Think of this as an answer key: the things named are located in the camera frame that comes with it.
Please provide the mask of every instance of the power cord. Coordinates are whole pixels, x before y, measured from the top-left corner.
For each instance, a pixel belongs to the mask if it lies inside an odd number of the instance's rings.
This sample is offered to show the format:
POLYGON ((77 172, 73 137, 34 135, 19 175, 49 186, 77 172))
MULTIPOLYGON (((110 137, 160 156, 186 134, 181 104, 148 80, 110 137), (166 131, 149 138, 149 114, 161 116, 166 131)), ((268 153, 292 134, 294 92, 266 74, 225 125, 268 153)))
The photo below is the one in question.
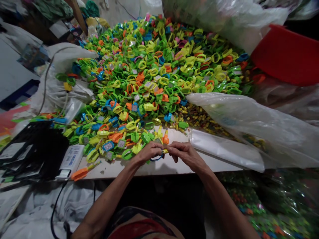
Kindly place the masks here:
MULTIPOLYGON (((62 188, 61 188, 61 190, 60 190, 60 192, 59 192, 59 195, 57 196, 55 205, 54 205, 54 207, 53 207, 53 212, 52 212, 52 215, 51 215, 51 222, 50 222, 50 224, 51 224, 51 232, 52 232, 52 235, 53 235, 54 239, 59 239, 59 238, 56 236, 56 234, 55 234, 55 232, 54 232, 53 216, 54 216, 54 212, 55 212, 55 209, 56 209, 56 205, 57 205, 57 202, 58 202, 59 197, 60 197, 60 195, 61 195, 61 192, 62 192, 62 190, 64 189, 64 187, 66 186, 66 184, 67 184, 67 181, 65 181, 65 182, 62 184, 62 188)), ((66 239, 70 239, 72 233, 71 233, 71 230, 70 230, 70 225, 69 225, 69 223, 68 223, 67 221, 64 222, 63 228, 64 228, 65 231, 66 231, 66 239)))
POLYGON ((95 203, 95 181, 93 180, 94 183, 94 189, 93 189, 93 203, 95 203))

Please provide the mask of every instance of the clear plastic bag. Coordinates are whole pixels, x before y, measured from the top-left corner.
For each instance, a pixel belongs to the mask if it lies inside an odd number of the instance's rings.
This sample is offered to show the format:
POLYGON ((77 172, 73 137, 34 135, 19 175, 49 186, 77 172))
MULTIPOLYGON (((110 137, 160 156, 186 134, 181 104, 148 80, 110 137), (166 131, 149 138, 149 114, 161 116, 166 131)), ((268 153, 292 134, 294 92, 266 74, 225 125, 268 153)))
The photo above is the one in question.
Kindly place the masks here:
POLYGON ((256 88, 258 103, 318 126, 319 85, 297 87, 267 76, 256 88))
POLYGON ((165 17, 216 32, 249 55, 268 33, 269 24, 283 25, 287 8, 263 9, 253 0, 162 0, 165 17))
POLYGON ((319 165, 317 127, 260 105, 247 96, 195 93, 186 98, 201 106, 213 120, 244 142, 247 141, 242 133, 266 140, 267 155, 281 166, 283 162, 301 168, 319 165))
POLYGON ((275 219, 283 232, 287 233, 286 227, 295 238, 317 238, 319 174, 312 169, 277 169, 258 179, 257 195, 269 211, 265 219, 275 219))

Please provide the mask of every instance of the plastic bag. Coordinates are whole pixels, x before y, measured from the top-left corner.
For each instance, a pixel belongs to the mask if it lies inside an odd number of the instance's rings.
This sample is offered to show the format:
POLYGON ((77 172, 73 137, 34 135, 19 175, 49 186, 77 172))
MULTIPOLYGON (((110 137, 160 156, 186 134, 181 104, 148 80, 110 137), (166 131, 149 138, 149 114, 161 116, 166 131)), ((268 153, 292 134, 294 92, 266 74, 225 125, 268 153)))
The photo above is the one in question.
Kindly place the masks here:
POLYGON ((261 173, 265 170, 264 162, 259 152, 245 144, 217 137, 196 129, 192 129, 189 140, 194 148, 206 153, 261 173))
POLYGON ((216 32, 249 55, 268 33, 269 24, 283 25, 286 8, 262 9, 253 0, 162 0, 165 17, 216 32))
POLYGON ((300 9, 296 9, 295 12, 292 12, 288 19, 289 20, 307 20, 319 13, 319 1, 310 0, 305 6, 302 6, 300 9))
POLYGON ((268 216, 275 219, 284 232, 287 230, 283 226, 291 231, 295 238, 301 238, 296 232, 303 238, 317 238, 318 173, 311 169, 298 168, 267 170, 256 182, 257 195, 269 211, 268 216))
POLYGON ((71 123, 74 118, 80 113, 85 107, 85 104, 75 98, 71 98, 65 110, 66 123, 71 123))
POLYGON ((224 185, 239 210, 246 215, 265 214, 266 211, 254 188, 239 185, 224 185))
POLYGON ((6 33, 0 34, 0 38, 20 54, 23 52, 27 44, 40 47, 43 43, 43 41, 27 32, 26 30, 5 23, 2 21, 2 19, 0 19, 0 24, 7 30, 6 33))
POLYGON ((213 120, 244 142, 247 141, 241 133, 266 140, 267 149, 270 148, 268 156, 275 162, 301 168, 319 165, 317 127, 260 105, 247 96, 195 93, 186 98, 203 107, 213 120))
MULTIPOLYGON (((63 82, 58 81, 57 73, 65 73, 72 68, 72 64, 78 58, 97 58, 96 52, 91 52, 71 43, 60 43, 48 47, 49 57, 53 59, 51 68, 48 71, 45 103, 42 112, 54 112, 57 107, 62 108, 66 100, 66 91, 63 82), (59 49, 69 47, 55 54, 59 49)), ((44 100, 45 73, 40 78, 38 91, 31 97, 31 109, 33 112, 40 110, 44 100)), ((92 101, 93 92, 88 88, 86 80, 77 79, 76 84, 69 93, 69 99, 76 98, 84 103, 92 101)))
POLYGON ((251 176, 251 171, 228 171, 216 173, 222 183, 232 183, 251 188, 257 187, 257 183, 251 176))
POLYGON ((309 124, 319 123, 319 85, 297 87, 267 77, 252 95, 258 103, 290 114, 309 124))

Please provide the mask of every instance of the small yellow plastic part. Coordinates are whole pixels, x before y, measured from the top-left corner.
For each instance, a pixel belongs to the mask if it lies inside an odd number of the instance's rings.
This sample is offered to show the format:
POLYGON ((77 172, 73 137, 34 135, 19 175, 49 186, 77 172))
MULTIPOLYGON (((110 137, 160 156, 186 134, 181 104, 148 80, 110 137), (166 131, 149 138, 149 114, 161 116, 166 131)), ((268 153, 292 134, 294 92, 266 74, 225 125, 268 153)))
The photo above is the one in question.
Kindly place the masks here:
POLYGON ((72 90, 72 86, 69 85, 68 83, 64 82, 63 85, 64 85, 64 89, 65 89, 66 91, 71 91, 71 90, 72 90))

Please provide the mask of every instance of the printed label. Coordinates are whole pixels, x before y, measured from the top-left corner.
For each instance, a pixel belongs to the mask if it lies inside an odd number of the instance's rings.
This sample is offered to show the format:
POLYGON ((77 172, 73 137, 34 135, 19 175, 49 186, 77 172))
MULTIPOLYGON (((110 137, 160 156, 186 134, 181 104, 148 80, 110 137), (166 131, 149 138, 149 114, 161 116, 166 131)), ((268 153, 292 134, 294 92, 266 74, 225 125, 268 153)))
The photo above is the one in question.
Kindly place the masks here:
POLYGON ((12 158, 25 144, 23 143, 13 143, 8 148, 6 148, 0 155, 0 159, 12 158))

